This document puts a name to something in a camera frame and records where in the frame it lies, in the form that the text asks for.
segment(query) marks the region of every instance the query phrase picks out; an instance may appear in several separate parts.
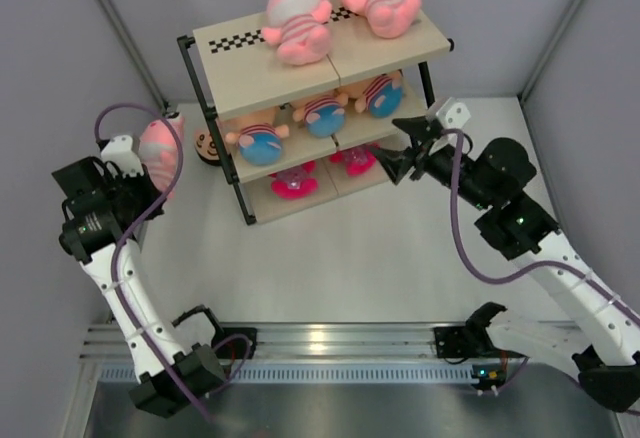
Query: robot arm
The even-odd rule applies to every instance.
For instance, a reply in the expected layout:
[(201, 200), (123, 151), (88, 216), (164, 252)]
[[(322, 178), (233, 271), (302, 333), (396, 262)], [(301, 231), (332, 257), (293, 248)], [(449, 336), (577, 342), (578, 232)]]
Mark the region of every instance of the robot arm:
[[(454, 241), (471, 274), (489, 284), (528, 274), (579, 330), (532, 322), (487, 303), (461, 333), (449, 335), (454, 343), (444, 345), (467, 350), (469, 358), (496, 349), (529, 356), (577, 379), (602, 406), (626, 411), (640, 398), (640, 317), (579, 258), (558, 223), (523, 191), (536, 170), (519, 143), (497, 138), (477, 160), (462, 154), (466, 135), (460, 128), (469, 117), (463, 103), (438, 101), (425, 117), (394, 120), (411, 137), (411, 147), (371, 151), (395, 184), (411, 172), (412, 180), (429, 174), (452, 189)], [(476, 227), (518, 272), (490, 279), (473, 267), (457, 230), (458, 196), (486, 211)]]
[[(136, 240), (117, 249), (125, 230), (162, 196), (138, 157), (138, 140), (112, 138), (103, 144), (101, 158), (87, 157), (53, 173), (67, 196), (59, 241), (101, 290), (124, 334), (139, 383), (130, 391), (135, 406), (172, 416), (221, 386), (225, 374), (208, 344), (178, 339), (174, 326), (156, 311), (143, 286)], [(162, 213), (159, 207), (148, 219)]]

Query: metal frame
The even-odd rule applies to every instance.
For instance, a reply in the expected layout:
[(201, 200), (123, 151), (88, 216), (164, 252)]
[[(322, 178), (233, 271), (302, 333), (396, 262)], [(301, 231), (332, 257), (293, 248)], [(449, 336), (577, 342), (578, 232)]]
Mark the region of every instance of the metal frame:
[(520, 100), (520, 103), (522, 105), (524, 105), (531, 97), (531, 94), (540, 81), (542, 74), (547, 69), (547, 66), (551, 62), (552, 58), (555, 56), (555, 52), (557, 51), (558, 46), (566, 36), (569, 27), (575, 20), (578, 13), (584, 7), (585, 2), (586, 0), (571, 0), (565, 8), (555, 30), (549, 37), (549, 40), (545, 44), (542, 53), (536, 60), (536, 65), (529, 75), (524, 88), (518, 94), (518, 99)]
[(60, 438), (84, 436), (101, 374), (102, 365), (98, 362), (80, 364), (73, 395), (69, 400), (69, 406), (59, 434)]
[(156, 82), (153, 74), (149, 70), (149, 66), (146, 61), (142, 57), (142, 53), (140, 53), (140, 49), (136, 45), (136, 42), (131, 37), (131, 33), (129, 32), (127, 26), (125, 25), (122, 17), (118, 13), (115, 5), (112, 0), (96, 0), (98, 5), (102, 9), (105, 18), (109, 22), (109, 25), (113, 29), (116, 34), (116, 38), (118, 42), (122, 46), (123, 50), (129, 57), (131, 64), (134, 69), (140, 75), (140, 79), (146, 86), (147, 90), (153, 97), (158, 108), (162, 110), (166, 110), (169, 107), (169, 102), (166, 100), (158, 83)]
[(198, 98), (198, 103), (202, 109), (202, 114), (204, 115), (204, 120), (207, 123), (207, 128), (209, 129), (211, 138), (213, 138), (213, 142), (218, 150), (218, 157), (220, 158), (220, 164), (222, 165), (224, 176), (227, 179), (227, 183), (233, 186), (233, 191), (236, 193), (236, 198), (238, 199), (238, 204), (242, 210), (244, 221), (247, 225), (253, 225), (256, 223), (256, 217), (253, 213), (249, 212), (249, 207), (245, 202), (242, 189), (240, 188), (238, 172), (233, 164), (233, 160), (226, 153), (227, 147), (222, 139), (220, 127), (218, 126), (218, 112), (215, 106), (209, 106), (207, 103), (207, 100), (204, 97), (204, 92), (202, 91), (202, 86), (200, 85), (200, 80), (198, 79), (198, 74), (196, 73), (193, 61), (191, 60), (191, 55), (189, 54), (189, 49), (195, 44), (195, 42), (196, 40), (192, 36), (184, 35), (179, 37), (178, 46), (180, 47), (180, 53), (184, 60), (184, 64), (187, 67), (187, 73), (189, 73), (189, 79), (191, 80), (191, 85), (193, 86), (193, 90)]

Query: wooden shelf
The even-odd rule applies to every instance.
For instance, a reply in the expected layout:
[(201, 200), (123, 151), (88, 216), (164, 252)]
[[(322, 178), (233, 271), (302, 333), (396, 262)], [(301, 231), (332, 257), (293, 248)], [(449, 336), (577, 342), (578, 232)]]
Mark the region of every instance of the wooden shelf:
[(426, 108), (423, 100), (418, 97), (407, 82), (404, 83), (404, 93), (404, 99), (396, 112), (387, 118), (374, 118), (369, 112), (356, 113), (353, 105), (349, 104), (345, 125), (334, 135), (338, 149), (346, 150), (399, 133), (398, 128), (391, 123), (394, 118), (412, 118), (424, 115)]
[(339, 84), (327, 58), (299, 67), (278, 61), (274, 48), (262, 41), (260, 29), (265, 24), (265, 14), (257, 13), (193, 32), (220, 120), (321, 93)]
[[(334, 9), (339, 0), (331, 0)], [(450, 43), (422, 11), (407, 32), (394, 39), (373, 34), (366, 18), (354, 16), (330, 23), (334, 47), (329, 59), (348, 85), (372, 76), (415, 65), (449, 51)]]
[(248, 183), (263, 176), (301, 165), (307, 161), (317, 160), (336, 151), (336, 143), (332, 137), (316, 138), (303, 124), (295, 123), (290, 107), (280, 110), (276, 125), (288, 124), (290, 136), (282, 140), (282, 157), (273, 165), (255, 166), (247, 162), (237, 148), (233, 152), (240, 183)]
[(321, 93), (414, 65), (449, 50), (449, 42), (420, 12), (399, 38), (375, 36), (365, 18), (330, 0), (334, 12), (327, 25), (333, 50), (318, 63), (291, 66), (277, 60), (263, 40), (265, 13), (194, 30), (204, 71), (220, 120)]
[[(407, 146), (407, 142), (400, 135), (388, 136), (383, 140), (379, 140), (378, 144), (382, 148), (391, 150), (403, 150)], [(327, 167), (331, 181), (335, 186), (338, 196), (345, 196), (356, 191), (364, 190), (381, 183), (389, 181), (389, 177), (382, 169), (379, 163), (376, 163), (370, 170), (359, 176), (347, 175), (346, 168), (342, 163), (331, 163), (329, 158), (322, 160)]]
[(311, 176), (318, 181), (318, 189), (299, 200), (284, 200), (276, 195), (271, 190), (273, 178), (269, 176), (248, 183), (245, 191), (257, 222), (267, 223), (338, 197), (338, 192), (322, 160), (316, 161), (316, 169)]

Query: purple cable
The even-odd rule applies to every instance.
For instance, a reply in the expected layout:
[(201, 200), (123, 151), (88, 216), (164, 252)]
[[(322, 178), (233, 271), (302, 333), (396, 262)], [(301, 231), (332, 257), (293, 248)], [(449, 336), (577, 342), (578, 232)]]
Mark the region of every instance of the purple cable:
[[(125, 232), (123, 233), (122, 237), (120, 237), (120, 239), (116, 243), (116, 248), (115, 248), (115, 251), (113, 252), (113, 257), (111, 258), (111, 281), (113, 283), (117, 283), (118, 282), (118, 258), (120, 256), (122, 248), (126, 244), (127, 240), (133, 235), (133, 232), (142, 223), (144, 223), (144, 221), (149, 217), (149, 215), (151, 215), (151, 213), (153, 213), (158, 207), (160, 207), (164, 203), (166, 198), (169, 196), (169, 193), (171, 193), (173, 191), (173, 189), (176, 186), (176, 183), (178, 182), (178, 179), (180, 178), (180, 173), (182, 172), (182, 165), (183, 165), (183, 162), (184, 162), (184, 153), (183, 153), (183, 148), (182, 148), (182, 142), (180, 141), (180, 137), (178, 136), (176, 131), (173, 129), (173, 127), (169, 124), (167, 119), (164, 116), (162, 116), (162, 114), (156, 112), (155, 110), (153, 110), (153, 109), (151, 109), (149, 107), (143, 106), (143, 105), (138, 105), (137, 103), (116, 103), (114, 105), (111, 105), (111, 106), (105, 108), (102, 111), (102, 113), (100, 113), (98, 115), (98, 118), (96, 118), (96, 123), (95, 123), (95, 126), (94, 126), (94, 134), (95, 134), (96, 141), (100, 141), (101, 140), (101, 138), (100, 138), (100, 124), (102, 123), (102, 120), (104, 119), (104, 117), (107, 114), (109, 114), (110, 112), (112, 112), (114, 110), (117, 110), (117, 109), (121, 109), (121, 108), (128, 108), (128, 109), (135, 109), (135, 110), (144, 111), (144, 112), (150, 114), (151, 116), (153, 116), (155, 119), (160, 120), (162, 122), (162, 124), (167, 127), (167, 129), (171, 133), (171, 136), (175, 140), (176, 149), (178, 151), (178, 163), (176, 165), (176, 174), (173, 177), (173, 179), (171, 180), (171, 183), (169, 183), (169, 186), (167, 187), (167, 189), (162, 192), (162, 194), (149, 206), (149, 208), (147, 208), (144, 212), (142, 212), (142, 214), (138, 218), (136, 218), (135, 221), (133, 223), (131, 223), (131, 225), (129, 225), (129, 228), (127, 228), (125, 230)], [(133, 326), (136, 329), (141, 329), (142, 328), (142, 324), (140, 323), (140, 320), (138, 319), (138, 317), (136, 316), (135, 312), (133, 311), (133, 309), (131, 308), (131, 306), (127, 302), (127, 300), (126, 300), (126, 298), (124, 296), (124, 292), (122, 291), (122, 289), (119, 286), (115, 286), (114, 290), (116, 292), (116, 296), (118, 297), (118, 300), (120, 301), (120, 304), (122, 305), (122, 308), (124, 309), (125, 313), (129, 317), (129, 320), (131, 321)], [(207, 422), (212, 422), (213, 421), (213, 417), (209, 414), (209, 412), (207, 411), (207, 409), (204, 406), (204, 404), (191, 392), (191, 390), (189, 390), (189, 388), (184, 383), (184, 381), (182, 381), (182, 379), (178, 376), (178, 374), (173, 370), (173, 368), (171, 367), (171, 364), (164, 357), (164, 355), (162, 354), (162, 352), (160, 351), (158, 346), (155, 344), (155, 342), (153, 341), (151, 336), (149, 336), (147, 331), (143, 329), (141, 336), (142, 336), (142, 339), (144, 340), (144, 342), (147, 344), (147, 346), (151, 349), (151, 351), (153, 352), (155, 357), (162, 364), (162, 367), (165, 369), (167, 374), (171, 377), (173, 382), (180, 389), (180, 391), (187, 397), (187, 399), (200, 412), (200, 414), (203, 416), (203, 418)], [(246, 336), (243, 336), (243, 335), (231, 335), (230, 337), (228, 337), (225, 340), (220, 342), (220, 343), (225, 343), (225, 341), (226, 341), (226, 343), (228, 343), (228, 342), (232, 341), (233, 339), (239, 338), (240, 336), (242, 336), (242, 338), (244, 338), (247, 341), (247, 349), (245, 351), (245, 356), (244, 356), (244, 358), (242, 360), (242, 363), (240, 364), (240, 366), (238, 366), (238, 368), (236, 369), (235, 373), (238, 372), (238, 370), (242, 367), (242, 365), (244, 365), (245, 361), (247, 360), (247, 358), (249, 356), (249, 353), (251, 351), (251, 346), (250, 346), (251, 342), (249, 341), (249, 339)], [(231, 378), (233, 378), (235, 376), (235, 373), (233, 375), (231, 375), (229, 377), (229, 379), (227, 379), (227, 381), (225, 383), (223, 383), (220, 387), (227, 386), (229, 384)]]
[(607, 290), (605, 290), (599, 283), (594, 282), (593, 280), (587, 279), (586, 275), (582, 273), (580, 270), (574, 268), (573, 266), (567, 265), (566, 263), (562, 263), (559, 261), (553, 260), (541, 260), (535, 263), (531, 263), (530, 265), (521, 268), (520, 270), (512, 273), (511, 275), (504, 276), (502, 278), (491, 278), (481, 271), (479, 271), (471, 260), (467, 256), (467, 253), (464, 249), (464, 245), (462, 244), (462, 236), (460, 234), (460, 223), (458, 220), (458, 187), (460, 185), (460, 167), (462, 163), (462, 148), (464, 146), (464, 132), (460, 129), (454, 128), (450, 130), (443, 131), (445, 135), (456, 135), (456, 150), (453, 156), (453, 172), (451, 173), (451, 195), (449, 201), (449, 211), (451, 214), (451, 231), (453, 233), (453, 241), (456, 245), (456, 250), (460, 255), (460, 260), (464, 266), (469, 270), (469, 272), (475, 276), (478, 280), (486, 283), (488, 285), (504, 285), (506, 283), (511, 283), (519, 278), (522, 278), (528, 273), (531, 273), (533, 270), (537, 268), (541, 268), (543, 266), (552, 266), (555, 268), (559, 268), (569, 273), (577, 276), (581, 280), (586, 280), (587, 284), (591, 286), (596, 292), (598, 292), (605, 300), (612, 303), (613, 306), (618, 309), (623, 315), (625, 315), (629, 320), (636, 324), (640, 328), (640, 317), (636, 315), (631, 309), (625, 306), (620, 302), (619, 298), (611, 295)]

